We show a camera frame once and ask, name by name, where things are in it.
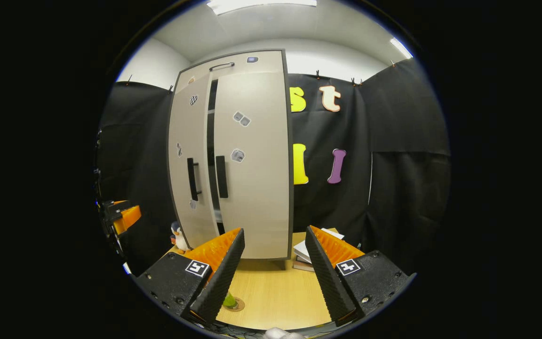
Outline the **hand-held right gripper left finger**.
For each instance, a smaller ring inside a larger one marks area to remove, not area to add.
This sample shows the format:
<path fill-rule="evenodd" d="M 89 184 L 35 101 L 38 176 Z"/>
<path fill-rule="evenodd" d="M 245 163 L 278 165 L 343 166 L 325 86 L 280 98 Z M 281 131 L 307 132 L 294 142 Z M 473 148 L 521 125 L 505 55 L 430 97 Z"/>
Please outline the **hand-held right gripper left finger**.
<path fill-rule="evenodd" d="M 137 278 L 137 283 L 170 315 L 213 324 L 244 249 L 244 229 L 237 228 L 185 254 L 165 254 Z"/>

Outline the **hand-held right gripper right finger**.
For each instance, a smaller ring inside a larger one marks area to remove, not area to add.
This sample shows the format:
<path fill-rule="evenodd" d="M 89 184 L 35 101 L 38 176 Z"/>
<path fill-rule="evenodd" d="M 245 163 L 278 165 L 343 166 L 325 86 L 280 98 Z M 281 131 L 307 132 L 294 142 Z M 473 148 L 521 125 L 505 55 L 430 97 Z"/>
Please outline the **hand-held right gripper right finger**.
<path fill-rule="evenodd" d="M 395 302 L 416 279 L 384 253 L 363 253 L 314 226 L 305 232 L 314 273 L 331 321 L 338 327 L 367 322 Z"/>

